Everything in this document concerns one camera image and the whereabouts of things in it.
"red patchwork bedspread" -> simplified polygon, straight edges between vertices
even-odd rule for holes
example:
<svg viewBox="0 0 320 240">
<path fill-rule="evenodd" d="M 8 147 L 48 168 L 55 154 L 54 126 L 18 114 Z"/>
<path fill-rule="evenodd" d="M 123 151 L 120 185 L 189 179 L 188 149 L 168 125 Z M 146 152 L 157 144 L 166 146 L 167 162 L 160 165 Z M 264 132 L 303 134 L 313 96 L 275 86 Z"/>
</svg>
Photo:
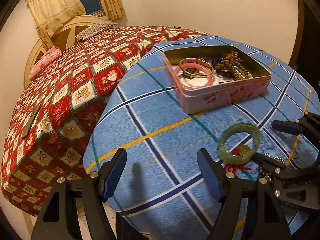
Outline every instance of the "red patchwork bedspread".
<svg viewBox="0 0 320 240">
<path fill-rule="evenodd" d="M 108 98 L 123 75 L 161 41 L 205 33 L 165 27 L 105 31 L 67 49 L 23 92 L 4 143 L 1 190 L 16 207 L 38 214 L 52 184 L 85 175 L 82 156 Z M 30 133 L 22 133 L 41 106 Z"/>
</svg>

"pink pillow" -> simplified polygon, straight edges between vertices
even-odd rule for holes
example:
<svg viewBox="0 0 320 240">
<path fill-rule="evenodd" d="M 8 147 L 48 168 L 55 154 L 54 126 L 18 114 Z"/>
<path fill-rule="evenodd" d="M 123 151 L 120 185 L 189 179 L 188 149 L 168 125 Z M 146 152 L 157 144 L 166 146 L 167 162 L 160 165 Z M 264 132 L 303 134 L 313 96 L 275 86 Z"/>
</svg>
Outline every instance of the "pink pillow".
<svg viewBox="0 0 320 240">
<path fill-rule="evenodd" d="M 33 81 L 51 62 L 61 57 L 62 51 L 57 46 L 51 47 L 41 59 L 32 67 L 29 73 L 29 79 Z"/>
</svg>

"red string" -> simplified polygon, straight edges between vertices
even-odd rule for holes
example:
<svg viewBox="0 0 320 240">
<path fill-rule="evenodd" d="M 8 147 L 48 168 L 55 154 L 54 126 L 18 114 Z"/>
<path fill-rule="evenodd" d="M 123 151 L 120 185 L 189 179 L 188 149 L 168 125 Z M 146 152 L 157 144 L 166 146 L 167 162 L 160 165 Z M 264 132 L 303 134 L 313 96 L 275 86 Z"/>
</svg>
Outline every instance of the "red string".
<svg viewBox="0 0 320 240">
<path fill-rule="evenodd" d="M 236 149 L 233 150 L 233 155 L 239 155 L 239 154 L 240 154 L 239 148 L 236 148 Z M 243 166 L 243 165 L 226 164 L 226 165 L 224 166 L 225 172 L 232 172 L 233 174 L 236 174 L 236 172 L 237 172 L 238 169 L 246 170 L 246 171 L 251 171 L 251 168 L 245 167 L 245 166 Z"/>
</svg>

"pink tin box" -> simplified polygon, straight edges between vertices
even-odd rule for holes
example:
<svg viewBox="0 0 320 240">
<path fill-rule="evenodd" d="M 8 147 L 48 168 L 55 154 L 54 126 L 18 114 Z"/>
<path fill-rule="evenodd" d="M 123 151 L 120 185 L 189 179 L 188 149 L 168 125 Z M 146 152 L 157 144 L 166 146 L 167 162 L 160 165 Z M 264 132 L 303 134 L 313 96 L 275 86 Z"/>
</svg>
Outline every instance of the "pink tin box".
<svg viewBox="0 0 320 240">
<path fill-rule="evenodd" d="M 224 58 L 232 51 L 237 51 L 243 60 L 243 66 L 252 74 L 253 78 L 229 81 L 214 74 L 212 84 L 200 88 L 188 89 L 177 76 L 176 68 L 185 58 L 201 57 L 209 64 L 215 58 Z M 180 107 L 186 114 L 195 114 L 226 104 L 235 103 L 247 98 L 262 95 L 266 92 L 271 79 L 271 73 L 259 62 L 231 45 L 214 45 L 171 49 L 164 52 L 166 73 L 172 86 L 176 86 L 176 96 Z"/>
</svg>

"striped pillow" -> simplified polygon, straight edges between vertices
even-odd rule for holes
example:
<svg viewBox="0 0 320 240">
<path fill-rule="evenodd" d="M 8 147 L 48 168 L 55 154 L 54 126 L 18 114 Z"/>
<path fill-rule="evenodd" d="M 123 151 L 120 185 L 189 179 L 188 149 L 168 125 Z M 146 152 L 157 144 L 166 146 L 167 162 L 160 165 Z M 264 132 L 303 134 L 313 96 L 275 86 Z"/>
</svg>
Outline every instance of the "striped pillow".
<svg viewBox="0 0 320 240">
<path fill-rule="evenodd" d="M 102 23 L 97 23 L 95 25 L 92 25 L 86 29 L 84 29 L 82 32 L 80 32 L 76 38 L 77 41 L 79 40 L 83 40 L 83 38 L 86 38 L 87 36 L 90 35 L 90 37 L 103 32 L 105 30 L 111 29 L 114 27 L 114 25 L 116 25 L 117 23 L 115 22 L 110 22 L 110 21 L 104 21 Z"/>
</svg>

